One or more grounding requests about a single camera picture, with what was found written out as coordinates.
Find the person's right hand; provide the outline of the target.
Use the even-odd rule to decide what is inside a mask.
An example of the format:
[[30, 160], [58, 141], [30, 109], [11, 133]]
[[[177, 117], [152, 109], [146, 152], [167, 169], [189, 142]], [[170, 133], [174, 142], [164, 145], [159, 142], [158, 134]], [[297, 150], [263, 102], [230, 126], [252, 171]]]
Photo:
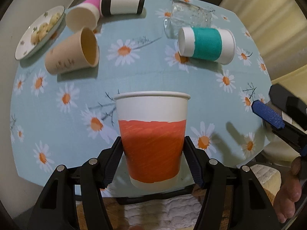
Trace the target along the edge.
[[295, 203], [300, 199], [302, 186], [297, 177], [301, 169], [301, 158], [297, 157], [291, 164], [281, 189], [275, 196], [273, 207], [280, 223], [292, 218], [295, 214]]

